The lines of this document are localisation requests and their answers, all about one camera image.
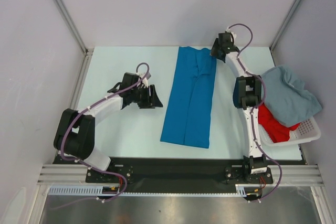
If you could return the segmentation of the white plastic basket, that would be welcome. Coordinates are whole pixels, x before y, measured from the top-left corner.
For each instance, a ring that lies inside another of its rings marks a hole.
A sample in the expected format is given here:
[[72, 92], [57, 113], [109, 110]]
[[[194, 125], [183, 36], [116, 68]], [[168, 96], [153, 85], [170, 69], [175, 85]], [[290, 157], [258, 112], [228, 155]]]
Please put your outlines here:
[[301, 122], [294, 131], [289, 131], [289, 140], [285, 142], [274, 143], [262, 125], [259, 125], [259, 134], [261, 142], [271, 147], [309, 143], [321, 137], [321, 131], [314, 117]]

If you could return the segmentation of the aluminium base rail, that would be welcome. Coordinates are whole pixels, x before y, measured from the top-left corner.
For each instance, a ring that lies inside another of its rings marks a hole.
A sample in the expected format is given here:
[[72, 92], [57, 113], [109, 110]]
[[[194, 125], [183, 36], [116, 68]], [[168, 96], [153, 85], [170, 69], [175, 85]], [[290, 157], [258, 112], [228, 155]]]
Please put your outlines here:
[[[274, 184], [281, 178], [281, 186], [323, 186], [323, 179], [317, 165], [276, 165], [269, 166]], [[88, 185], [103, 184], [93, 177], [98, 173], [76, 164], [46, 164], [38, 177], [38, 185]]]

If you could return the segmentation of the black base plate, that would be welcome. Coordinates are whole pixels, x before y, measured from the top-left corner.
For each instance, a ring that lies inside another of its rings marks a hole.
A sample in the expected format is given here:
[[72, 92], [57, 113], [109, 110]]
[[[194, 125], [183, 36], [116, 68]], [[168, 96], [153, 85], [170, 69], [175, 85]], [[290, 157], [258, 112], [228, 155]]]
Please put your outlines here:
[[[241, 159], [122, 158], [112, 159], [109, 172], [123, 175], [128, 193], [216, 194], [231, 193], [225, 168], [241, 167]], [[271, 179], [263, 176], [264, 182]]]

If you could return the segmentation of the aluminium frame post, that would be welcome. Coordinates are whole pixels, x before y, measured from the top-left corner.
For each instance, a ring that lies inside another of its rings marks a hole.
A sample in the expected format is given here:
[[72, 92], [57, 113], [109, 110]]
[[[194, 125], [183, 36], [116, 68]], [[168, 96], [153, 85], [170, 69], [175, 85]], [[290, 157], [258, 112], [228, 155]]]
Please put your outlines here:
[[74, 22], [74, 20], [72, 19], [68, 8], [66, 7], [65, 3], [63, 0], [53, 0], [56, 8], [58, 9], [58, 11], [60, 12], [60, 15], [62, 17], [62, 19], [64, 20], [66, 26], [68, 27], [71, 35], [73, 36], [76, 44], [78, 45], [78, 47], [80, 48], [81, 52], [86, 56], [86, 55], [91, 55], [93, 53], [93, 49], [92, 48], [88, 48], [85, 43], [84, 40], [82, 39], [80, 32]]
[[272, 42], [269, 46], [270, 52], [273, 53], [275, 48], [277, 47], [280, 39], [282, 38], [284, 32], [288, 28], [290, 22], [292, 21], [294, 15], [298, 11], [301, 3], [303, 0], [293, 0], [292, 4], [290, 5], [289, 10], [287, 11], [285, 18], [283, 19], [281, 25], [279, 26], [274, 38], [272, 39]]

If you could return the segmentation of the red t shirt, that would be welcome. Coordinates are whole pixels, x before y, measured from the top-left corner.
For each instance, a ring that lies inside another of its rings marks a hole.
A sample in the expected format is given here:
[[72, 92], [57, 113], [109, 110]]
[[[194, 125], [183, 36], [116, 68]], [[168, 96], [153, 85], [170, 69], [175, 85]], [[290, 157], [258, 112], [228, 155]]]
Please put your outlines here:
[[287, 142], [290, 139], [290, 132], [296, 130], [300, 123], [291, 127], [280, 124], [263, 104], [258, 108], [258, 123], [268, 133], [273, 143]]

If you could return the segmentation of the grey t shirt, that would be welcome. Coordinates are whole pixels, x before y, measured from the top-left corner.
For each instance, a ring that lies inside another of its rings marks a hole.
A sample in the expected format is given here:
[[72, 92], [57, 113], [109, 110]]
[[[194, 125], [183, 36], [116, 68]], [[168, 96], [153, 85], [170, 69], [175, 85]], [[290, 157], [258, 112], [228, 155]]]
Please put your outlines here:
[[322, 110], [305, 82], [287, 66], [273, 67], [261, 77], [266, 86], [265, 106], [283, 126], [292, 127]]

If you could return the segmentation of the blue t shirt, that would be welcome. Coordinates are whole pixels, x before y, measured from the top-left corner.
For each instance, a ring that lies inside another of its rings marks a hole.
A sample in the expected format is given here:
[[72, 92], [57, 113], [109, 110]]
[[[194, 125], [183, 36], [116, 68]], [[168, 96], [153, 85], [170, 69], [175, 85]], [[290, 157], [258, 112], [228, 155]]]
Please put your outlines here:
[[216, 63], [207, 48], [179, 48], [160, 141], [209, 148]]

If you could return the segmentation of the right aluminium frame post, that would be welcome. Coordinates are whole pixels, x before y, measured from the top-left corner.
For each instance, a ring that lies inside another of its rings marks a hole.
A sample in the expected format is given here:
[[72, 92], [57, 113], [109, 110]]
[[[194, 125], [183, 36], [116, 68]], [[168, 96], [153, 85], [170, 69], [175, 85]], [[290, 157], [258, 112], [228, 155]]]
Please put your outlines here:
[[270, 52], [273, 53], [275, 48], [277, 47], [280, 39], [282, 38], [284, 32], [288, 28], [290, 22], [292, 21], [294, 15], [298, 11], [301, 3], [303, 0], [293, 0], [292, 4], [290, 5], [289, 10], [287, 11], [285, 18], [283, 19], [281, 25], [279, 26], [274, 38], [272, 39], [272, 42], [269, 46]]

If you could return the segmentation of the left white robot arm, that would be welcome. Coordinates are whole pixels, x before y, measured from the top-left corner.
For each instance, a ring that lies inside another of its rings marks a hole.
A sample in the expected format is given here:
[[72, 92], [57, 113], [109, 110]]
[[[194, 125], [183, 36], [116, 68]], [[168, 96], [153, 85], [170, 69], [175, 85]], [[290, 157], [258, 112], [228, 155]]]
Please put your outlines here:
[[103, 181], [112, 181], [116, 169], [111, 166], [111, 158], [96, 147], [96, 126], [133, 103], [140, 109], [161, 108], [163, 104], [157, 96], [155, 85], [148, 84], [149, 78], [149, 72], [127, 72], [122, 81], [96, 103], [82, 111], [65, 109], [54, 138], [54, 148], [75, 161], [82, 161], [90, 168], [97, 169]]

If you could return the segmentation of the left aluminium frame post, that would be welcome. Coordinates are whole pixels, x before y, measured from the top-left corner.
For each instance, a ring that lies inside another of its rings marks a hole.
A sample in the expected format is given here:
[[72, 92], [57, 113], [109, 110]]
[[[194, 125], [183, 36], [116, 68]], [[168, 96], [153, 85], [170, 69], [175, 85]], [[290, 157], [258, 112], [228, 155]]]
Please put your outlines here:
[[58, 11], [60, 12], [60, 15], [62, 17], [62, 19], [64, 20], [66, 26], [68, 27], [71, 35], [73, 36], [76, 44], [78, 45], [78, 47], [80, 48], [81, 52], [86, 56], [86, 55], [91, 55], [93, 53], [93, 49], [92, 48], [88, 48], [85, 43], [84, 40], [82, 39], [80, 32], [74, 22], [74, 20], [72, 19], [68, 8], [66, 7], [65, 3], [63, 0], [53, 0], [56, 8], [58, 9]]

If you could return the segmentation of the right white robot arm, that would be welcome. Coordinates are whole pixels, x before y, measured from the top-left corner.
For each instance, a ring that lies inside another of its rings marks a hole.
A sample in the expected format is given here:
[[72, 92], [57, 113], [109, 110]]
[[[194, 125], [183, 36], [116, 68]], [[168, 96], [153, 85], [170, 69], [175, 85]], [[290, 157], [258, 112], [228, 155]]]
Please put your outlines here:
[[236, 77], [233, 104], [238, 110], [248, 144], [241, 167], [225, 168], [225, 177], [228, 184], [256, 184], [264, 181], [263, 176], [267, 175], [268, 169], [258, 126], [258, 109], [263, 104], [263, 85], [261, 76], [253, 74], [240, 59], [240, 50], [234, 39], [232, 32], [219, 33], [211, 48], [211, 56], [227, 64]]

